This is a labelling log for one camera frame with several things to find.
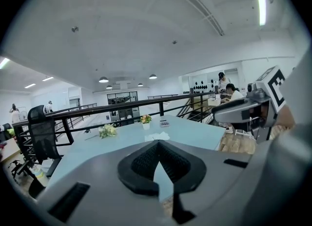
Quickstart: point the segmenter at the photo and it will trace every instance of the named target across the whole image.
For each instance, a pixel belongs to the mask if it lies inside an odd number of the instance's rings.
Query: wooden desk
[[[6,141],[7,145],[4,146],[4,148],[1,151],[2,158],[1,158],[1,163],[4,164],[11,158],[15,157],[20,153],[20,148],[16,144],[14,138],[11,138]]]

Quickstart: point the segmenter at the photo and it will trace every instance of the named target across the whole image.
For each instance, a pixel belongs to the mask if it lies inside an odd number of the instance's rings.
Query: seated person
[[[226,92],[230,94],[232,97],[230,99],[229,98],[222,99],[221,103],[226,103],[226,102],[233,101],[236,99],[244,98],[243,94],[235,90],[235,86],[232,83],[229,83],[226,85]]]

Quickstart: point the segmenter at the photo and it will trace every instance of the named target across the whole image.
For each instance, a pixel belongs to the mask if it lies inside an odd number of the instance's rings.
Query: desk
[[[160,127],[160,119],[166,119],[170,126]],[[83,134],[79,140],[75,140],[69,152],[58,164],[47,188],[55,184],[81,163],[94,156],[145,142],[145,136],[161,132],[167,133],[171,141],[210,150],[218,150],[225,129],[170,115],[153,118],[149,130],[144,130],[140,123],[120,127],[117,129],[116,137],[101,139],[98,136],[98,129],[96,128],[91,133]],[[158,179],[167,178],[166,181],[168,181],[168,176],[161,171],[155,172],[155,176],[158,176]],[[160,200],[167,198],[170,193],[170,185],[167,183],[165,186],[168,190],[159,195]]]
[[[15,142],[14,138],[10,138],[6,141],[6,146],[4,146],[1,158],[1,163],[4,164],[5,162],[12,159],[14,156],[20,153],[20,148],[18,147],[17,143]]]

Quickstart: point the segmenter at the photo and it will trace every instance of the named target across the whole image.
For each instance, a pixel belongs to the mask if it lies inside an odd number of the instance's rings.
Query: black slot
[[[89,185],[76,183],[58,202],[49,213],[65,223],[73,213],[83,196],[86,194]]]
[[[238,160],[234,160],[234,159],[226,159],[224,160],[225,164],[229,164],[229,165],[233,165],[233,166],[237,166],[240,168],[246,168],[248,163],[247,162],[242,162],[242,161],[238,161]]]

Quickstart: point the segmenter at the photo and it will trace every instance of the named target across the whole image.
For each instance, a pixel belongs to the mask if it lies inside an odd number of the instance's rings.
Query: white flower bouquet
[[[99,137],[106,138],[106,137],[115,137],[117,135],[117,130],[111,124],[106,124],[103,127],[98,128]]]

